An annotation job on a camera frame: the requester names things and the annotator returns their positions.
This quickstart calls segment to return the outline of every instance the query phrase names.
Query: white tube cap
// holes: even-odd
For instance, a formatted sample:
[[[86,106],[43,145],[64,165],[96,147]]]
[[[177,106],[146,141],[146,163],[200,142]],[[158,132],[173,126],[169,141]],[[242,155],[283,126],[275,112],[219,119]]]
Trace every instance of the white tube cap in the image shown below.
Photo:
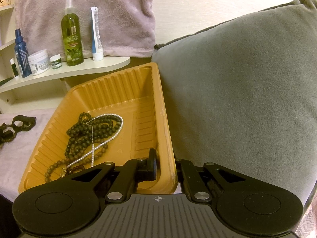
[[[103,59],[103,52],[99,52],[99,53],[93,53],[93,60],[94,61],[101,61]]]

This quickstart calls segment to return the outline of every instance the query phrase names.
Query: pillow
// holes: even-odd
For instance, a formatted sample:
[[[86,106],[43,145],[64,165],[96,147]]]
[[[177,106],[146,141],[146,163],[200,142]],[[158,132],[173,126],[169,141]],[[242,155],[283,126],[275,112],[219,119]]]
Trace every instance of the pillow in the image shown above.
[[[317,0],[294,0],[158,45],[175,156],[293,192],[317,179]]]

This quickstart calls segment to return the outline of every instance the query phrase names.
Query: olive spray bottle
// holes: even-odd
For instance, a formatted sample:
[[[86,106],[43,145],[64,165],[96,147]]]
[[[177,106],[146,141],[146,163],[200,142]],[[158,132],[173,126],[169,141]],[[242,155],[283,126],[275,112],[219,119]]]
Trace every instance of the olive spray bottle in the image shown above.
[[[61,20],[64,50],[68,66],[75,66],[84,61],[81,47],[79,19],[75,14],[73,0],[66,0],[65,16]]]

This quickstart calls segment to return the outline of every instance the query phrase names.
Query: toothpaste tube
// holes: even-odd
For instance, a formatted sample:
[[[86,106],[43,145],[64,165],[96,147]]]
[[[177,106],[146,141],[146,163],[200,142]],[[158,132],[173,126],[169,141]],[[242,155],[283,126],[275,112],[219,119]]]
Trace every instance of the toothpaste tube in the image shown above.
[[[99,16],[98,16],[98,8],[91,7],[91,16],[92,16],[92,34],[93,34],[93,45],[92,45],[92,52],[93,52],[93,60],[100,61],[103,59],[103,51],[102,45],[100,42],[99,36]]]

